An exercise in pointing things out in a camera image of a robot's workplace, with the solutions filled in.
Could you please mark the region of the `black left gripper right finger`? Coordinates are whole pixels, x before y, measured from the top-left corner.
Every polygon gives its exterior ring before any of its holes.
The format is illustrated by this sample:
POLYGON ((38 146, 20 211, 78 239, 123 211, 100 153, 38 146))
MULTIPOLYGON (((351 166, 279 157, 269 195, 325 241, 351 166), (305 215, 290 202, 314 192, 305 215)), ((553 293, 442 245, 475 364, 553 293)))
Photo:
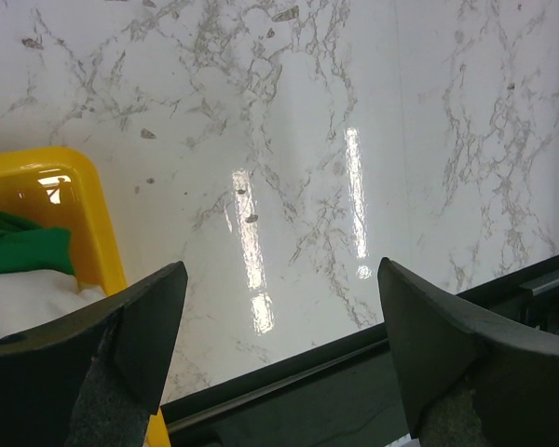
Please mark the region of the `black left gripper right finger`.
POLYGON ((486 310, 388 258, 378 287, 414 440, 559 446, 559 335, 486 310))

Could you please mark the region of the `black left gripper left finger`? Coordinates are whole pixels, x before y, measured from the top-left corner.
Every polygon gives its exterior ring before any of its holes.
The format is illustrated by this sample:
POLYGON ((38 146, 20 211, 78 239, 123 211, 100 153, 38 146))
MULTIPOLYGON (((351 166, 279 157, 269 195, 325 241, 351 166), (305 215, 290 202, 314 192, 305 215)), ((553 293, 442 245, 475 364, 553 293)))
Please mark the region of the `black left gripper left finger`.
POLYGON ((188 275, 169 264, 0 339, 0 446, 141 446, 157 413, 188 275))

